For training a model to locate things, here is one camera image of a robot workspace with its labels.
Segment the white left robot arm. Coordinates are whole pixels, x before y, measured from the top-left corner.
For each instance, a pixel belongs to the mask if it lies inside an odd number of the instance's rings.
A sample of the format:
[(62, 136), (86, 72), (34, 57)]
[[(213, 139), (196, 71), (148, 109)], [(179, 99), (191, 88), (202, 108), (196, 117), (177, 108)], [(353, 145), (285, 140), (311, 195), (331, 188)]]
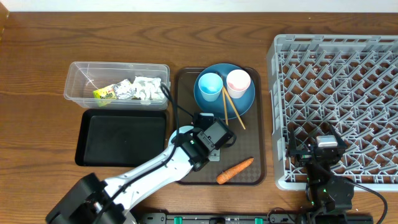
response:
[(47, 223), (127, 223), (130, 209), (162, 187), (199, 171), (211, 151), (228, 132), (219, 118), (203, 123), (200, 113), (191, 130), (176, 132), (175, 141), (161, 154), (129, 172), (99, 180), (94, 173), (82, 177), (49, 212)]

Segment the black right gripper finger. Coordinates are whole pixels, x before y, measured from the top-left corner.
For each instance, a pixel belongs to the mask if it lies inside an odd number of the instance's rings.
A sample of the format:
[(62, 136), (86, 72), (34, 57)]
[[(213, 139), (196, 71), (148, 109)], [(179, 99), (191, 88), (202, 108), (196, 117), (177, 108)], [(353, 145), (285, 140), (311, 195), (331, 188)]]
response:
[(299, 152), (297, 150), (296, 137), (295, 137), (293, 128), (289, 129), (288, 137), (289, 137), (289, 141), (288, 141), (286, 156), (287, 157), (297, 157)]
[(329, 127), (329, 133), (333, 135), (336, 139), (337, 142), (337, 148), (338, 149), (347, 149), (348, 145), (342, 140), (341, 136), (336, 132), (335, 128), (333, 127), (332, 124), (328, 125)]

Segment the yellow green snack wrapper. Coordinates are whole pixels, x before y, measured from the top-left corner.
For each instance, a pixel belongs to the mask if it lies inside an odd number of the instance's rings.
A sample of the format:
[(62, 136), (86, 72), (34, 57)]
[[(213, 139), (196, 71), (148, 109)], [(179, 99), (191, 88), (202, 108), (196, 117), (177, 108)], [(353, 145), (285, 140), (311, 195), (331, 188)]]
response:
[(110, 104), (112, 100), (128, 100), (131, 99), (136, 92), (133, 84), (128, 80), (108, 85), (93, 91), (95, 99), (99, 99), (98, 105), (104, 106)]

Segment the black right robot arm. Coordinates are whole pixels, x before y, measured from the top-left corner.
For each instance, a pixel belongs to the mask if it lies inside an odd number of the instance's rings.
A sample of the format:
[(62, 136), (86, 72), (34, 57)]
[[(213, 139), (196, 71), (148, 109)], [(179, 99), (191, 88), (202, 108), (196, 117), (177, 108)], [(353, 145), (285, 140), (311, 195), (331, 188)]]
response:
[(331, 172), (348, 145), (332, 125), (326, 135), (317, 136), (314, 144), (298, 148), (294, 130), (289, 131), (287, 156), (296, 167), (307, 171), (306, 197), (312, 207), (295, 218), (295, 223), (347, 223), (345, 211), (352, 209), (354, 187), (348, 179)]

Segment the light blue rice bowl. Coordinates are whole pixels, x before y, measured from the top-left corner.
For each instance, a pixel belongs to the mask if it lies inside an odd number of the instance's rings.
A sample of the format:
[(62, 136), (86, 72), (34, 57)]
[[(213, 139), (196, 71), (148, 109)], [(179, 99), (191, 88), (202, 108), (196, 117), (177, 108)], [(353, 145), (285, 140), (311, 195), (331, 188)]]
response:
[[(191, 129), (193, 129), (193, 126), (182, 126), (182, 127), (179, 128), (179, 133), (183, 134), (183, 133), (186, 133), (187, 131), (190, 131)], [(170, 136), (170, 138), (169, 138), (168, 146), (173, 144), (173, 140), (174, 140), (176, 135), (177, 135), (177, 131), (174, 131), (172, 133), (172, 135)]]

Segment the white paper napkin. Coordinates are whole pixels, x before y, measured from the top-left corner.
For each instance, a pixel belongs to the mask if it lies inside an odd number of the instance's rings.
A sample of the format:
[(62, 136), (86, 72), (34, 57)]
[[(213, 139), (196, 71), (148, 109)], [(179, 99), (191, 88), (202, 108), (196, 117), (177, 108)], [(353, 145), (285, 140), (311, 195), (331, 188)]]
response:
[(160, 78), (136, 77), (132, 83), (135, 90), (133, 97), (140, 100), (163, 100)]

